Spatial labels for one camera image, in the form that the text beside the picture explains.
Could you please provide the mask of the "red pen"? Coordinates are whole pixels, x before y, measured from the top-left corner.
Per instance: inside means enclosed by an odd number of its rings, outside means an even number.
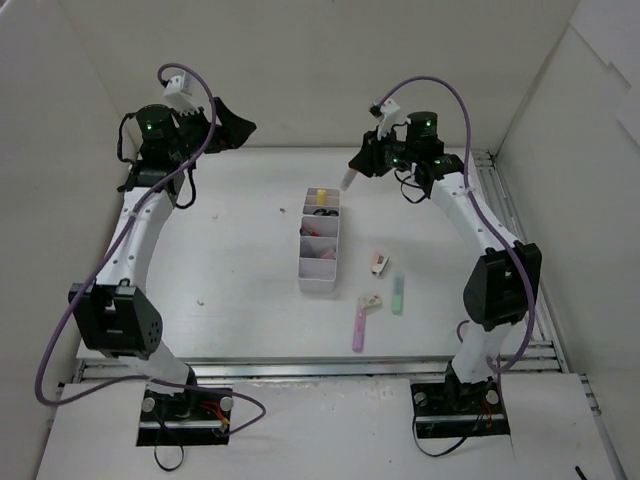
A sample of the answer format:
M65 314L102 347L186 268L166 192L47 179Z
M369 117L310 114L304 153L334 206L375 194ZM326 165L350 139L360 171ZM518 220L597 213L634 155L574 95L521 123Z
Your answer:
M318 233L318 232L316 232L314 230L308 229L306 227L301 227L300 228L300 235L304 236L304 237L322 237L322 234L320 234L320 233Z

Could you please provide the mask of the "green highlighter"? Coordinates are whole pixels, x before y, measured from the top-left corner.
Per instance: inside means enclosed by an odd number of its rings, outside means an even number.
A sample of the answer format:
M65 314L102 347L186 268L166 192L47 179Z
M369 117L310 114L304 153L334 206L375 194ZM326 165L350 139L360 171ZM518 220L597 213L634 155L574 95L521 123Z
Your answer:
M401 315L404 306L404 283L405 275L403 272L397 272L393 280L391 312L394 315Z

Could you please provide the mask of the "yellow highlighter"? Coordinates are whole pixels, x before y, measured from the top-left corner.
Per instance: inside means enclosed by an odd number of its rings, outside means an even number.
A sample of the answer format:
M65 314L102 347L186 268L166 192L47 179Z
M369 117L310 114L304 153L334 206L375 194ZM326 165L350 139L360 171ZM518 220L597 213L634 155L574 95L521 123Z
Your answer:
M319 206L327 205L327 191L325 189L318 189L316 191L316 204Z

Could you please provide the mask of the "orange highlighter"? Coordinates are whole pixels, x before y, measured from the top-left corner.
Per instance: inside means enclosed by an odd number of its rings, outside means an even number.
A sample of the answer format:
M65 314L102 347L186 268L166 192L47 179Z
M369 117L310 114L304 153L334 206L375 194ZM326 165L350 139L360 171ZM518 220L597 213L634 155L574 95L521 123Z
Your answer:
M347 191L357 176L358 176L357 170L348 168L340 182L340 185L339 185L340 190Z

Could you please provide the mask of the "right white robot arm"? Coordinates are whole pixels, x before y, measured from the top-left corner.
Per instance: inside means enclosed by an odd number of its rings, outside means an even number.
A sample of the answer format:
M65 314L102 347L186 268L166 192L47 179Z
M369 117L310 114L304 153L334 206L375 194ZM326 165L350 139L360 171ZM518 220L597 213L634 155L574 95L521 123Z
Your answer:
M475 384L489 380L496 358L514 325L535 305L542 255L524 244L474 193L468 165L447 154L437 135L436 113L414 112L403 122L404 139L393 113L376 107L375 130L363 136L350 169L368 177L406 172L423 197L440 208L477 261L463 290L470 324L458 353L451 361L448 382L442 388L445 405L464 412L479 397Z

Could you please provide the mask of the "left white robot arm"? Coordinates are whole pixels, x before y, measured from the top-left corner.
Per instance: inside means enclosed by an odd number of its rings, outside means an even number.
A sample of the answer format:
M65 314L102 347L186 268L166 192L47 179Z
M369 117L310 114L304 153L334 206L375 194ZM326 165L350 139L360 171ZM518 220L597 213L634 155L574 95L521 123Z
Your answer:
M200 395L187 386L195 382L191 368L162 340L162 317L146 296L146 282L161 230L179 207L183 183L193 180L192 155L238 149L257 128L220 98L213 104L214 121L202 108L162 104L132 114L142 145L119 188L123 205L106 263L87 288L75 284L69 291L84 345L145 376L151 391L164 396L164 408L180 420L196 414Z

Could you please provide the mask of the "black handled scissors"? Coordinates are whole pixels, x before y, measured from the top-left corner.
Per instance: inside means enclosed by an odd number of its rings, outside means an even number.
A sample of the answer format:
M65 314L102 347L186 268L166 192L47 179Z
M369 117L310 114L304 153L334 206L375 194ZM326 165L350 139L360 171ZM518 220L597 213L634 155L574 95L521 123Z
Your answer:
M318 208L313 212L314 216L319 217L334 217L337 218L340 213L336 209L328 209L328 208Z

